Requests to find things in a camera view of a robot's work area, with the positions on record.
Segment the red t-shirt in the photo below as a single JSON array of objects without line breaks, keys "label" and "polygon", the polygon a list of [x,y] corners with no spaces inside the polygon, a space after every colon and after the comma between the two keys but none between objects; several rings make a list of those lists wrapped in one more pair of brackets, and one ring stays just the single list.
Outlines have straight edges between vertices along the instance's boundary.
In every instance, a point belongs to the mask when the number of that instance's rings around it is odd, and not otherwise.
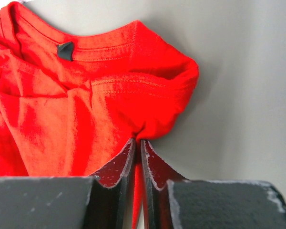
[{"label": "red t-shirt", "polygon": [[[65,42],[73,61],[57,55]],[[130,137],[168,133],[197,78],[197,64],[140,21],[73,36],[12,2],[0,11],[0,176],[87,176]]]}]

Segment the red fabric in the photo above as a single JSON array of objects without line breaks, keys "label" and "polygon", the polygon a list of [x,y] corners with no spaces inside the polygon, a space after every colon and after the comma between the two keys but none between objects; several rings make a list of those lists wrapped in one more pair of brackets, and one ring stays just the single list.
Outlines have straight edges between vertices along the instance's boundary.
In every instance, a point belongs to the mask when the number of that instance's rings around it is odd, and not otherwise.
[{"label": "red fabric", "polygon": [[[73,62],[56,54],[69,41]],[[0,176],[87,176],[130,137],[169,132],[197,78],[197,64],[140,21],[72,36],[12,2],[0,11]]]}]

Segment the black tag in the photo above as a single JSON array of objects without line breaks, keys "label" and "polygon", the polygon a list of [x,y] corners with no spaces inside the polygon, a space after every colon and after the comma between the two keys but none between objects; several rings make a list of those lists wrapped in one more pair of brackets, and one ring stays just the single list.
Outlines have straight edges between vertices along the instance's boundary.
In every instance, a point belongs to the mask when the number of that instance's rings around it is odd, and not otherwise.
[{"label": "black tag", "polygon": [[67,42],[64,44],[57,45],[57,55],[64,60],[73,61],[72,59],[73,50],[74,50],[73,42]]}]

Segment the neckline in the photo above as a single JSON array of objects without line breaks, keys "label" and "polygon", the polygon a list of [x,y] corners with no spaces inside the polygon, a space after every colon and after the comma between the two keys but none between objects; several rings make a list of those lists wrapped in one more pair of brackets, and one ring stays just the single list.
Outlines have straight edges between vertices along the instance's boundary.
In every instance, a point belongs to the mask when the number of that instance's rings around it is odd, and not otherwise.
[{"label": "neckline", "polygon": [[117,29],[96,35],[71,35],[52,27],[19,2],[7,5],[5,9],[1,10],[0,17],[3,29],[12,26],[12,29],[3,31],[4,37],[13,37],[16,43],[18,42],[14,24],[20,26],[40,46],[52,53],[57,53],[57,45],[73,42],[75,46],[73,59],[75,61],[106,61],[129,56],[130,50],[136,43],[138,27],[140,30],[145,30],[144,33],[149,31],[141,21],[136,20]]}]

